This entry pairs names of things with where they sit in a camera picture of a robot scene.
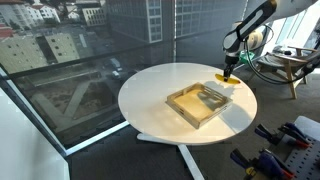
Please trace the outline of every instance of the chair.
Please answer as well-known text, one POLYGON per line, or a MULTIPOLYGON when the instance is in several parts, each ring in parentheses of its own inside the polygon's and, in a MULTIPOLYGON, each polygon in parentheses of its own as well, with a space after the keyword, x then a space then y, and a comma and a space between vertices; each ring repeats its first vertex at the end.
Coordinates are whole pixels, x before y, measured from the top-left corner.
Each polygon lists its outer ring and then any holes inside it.
MULTIPOLYGON (((314 49, 298 48, 292 46, 290 46, 290 48, 294 48, 296 50, 297 56, 267 53, 264 56, 255 58, 257 62, 256 69, 259 72, 270 72, 283 80, 291 81, 294 79, 293 77, 296 77, 297 74, 299 74, 300 69, 306 63, 320 56, 320 51, 314 49), (302 56, 302 51, 309 51, 311 53, 307 56, 302 56)), ((254 77, 254 75, 255 73, 250 76, 248 82, 254 77)), ((306 77, 302 79, 304 80, 304 83, 307 84, 306 77)), ((295 88, 302 79, 293 83, 289 83, 293 99, 297 99, 295 88)))

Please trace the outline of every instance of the table top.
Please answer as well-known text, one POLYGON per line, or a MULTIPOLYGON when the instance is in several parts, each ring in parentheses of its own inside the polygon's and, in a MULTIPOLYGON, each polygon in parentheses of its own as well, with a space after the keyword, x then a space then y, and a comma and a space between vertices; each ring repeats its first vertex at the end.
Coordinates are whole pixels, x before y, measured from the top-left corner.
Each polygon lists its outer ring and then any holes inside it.
POLYGON ((118 97, 125 119, 138 131, 175 144, 205 145, 230 138, 245 130, 257 112, 251 89, 240 84, 220 82, 215 74, 223 71, 193 63, 169 63, 147 68, 130 77, 118 97), (200 82, 230 97, 225 111, 199 129, 167 105, 167 96, 200 82))

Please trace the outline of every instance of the tray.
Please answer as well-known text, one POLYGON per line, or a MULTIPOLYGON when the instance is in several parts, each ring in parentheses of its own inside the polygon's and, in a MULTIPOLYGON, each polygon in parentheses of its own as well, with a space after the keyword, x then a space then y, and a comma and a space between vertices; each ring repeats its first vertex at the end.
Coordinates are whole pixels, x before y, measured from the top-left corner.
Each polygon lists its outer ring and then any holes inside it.
POLYGON ((167 104, 199 129, 214 116, 225 110, 232 100, 217 91, 196 83, 167 97, 167 104))

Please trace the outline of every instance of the white wall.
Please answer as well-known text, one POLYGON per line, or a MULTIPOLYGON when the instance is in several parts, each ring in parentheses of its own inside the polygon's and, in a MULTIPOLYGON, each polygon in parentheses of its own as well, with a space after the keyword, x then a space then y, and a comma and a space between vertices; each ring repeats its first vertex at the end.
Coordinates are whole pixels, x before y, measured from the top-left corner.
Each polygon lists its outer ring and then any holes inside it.
POLYGON ((0 179, 69 180, 67 162, 0 88, 0 179))

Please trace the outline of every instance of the pegboard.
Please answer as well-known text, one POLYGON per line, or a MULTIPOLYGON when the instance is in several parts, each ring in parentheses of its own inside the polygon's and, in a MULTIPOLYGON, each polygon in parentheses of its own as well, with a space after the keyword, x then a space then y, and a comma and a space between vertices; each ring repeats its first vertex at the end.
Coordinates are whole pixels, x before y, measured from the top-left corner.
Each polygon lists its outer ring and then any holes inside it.
MULTIPOLYGON (((320 180, 320 168, 316 161, 320 160, 320 141, 308 137, 311 146, 307 149, 294 148, 288 156, 285 164, 294 172, 294 180, 320 180)), ((292 140, 285 135, 282 141, 292 140)))

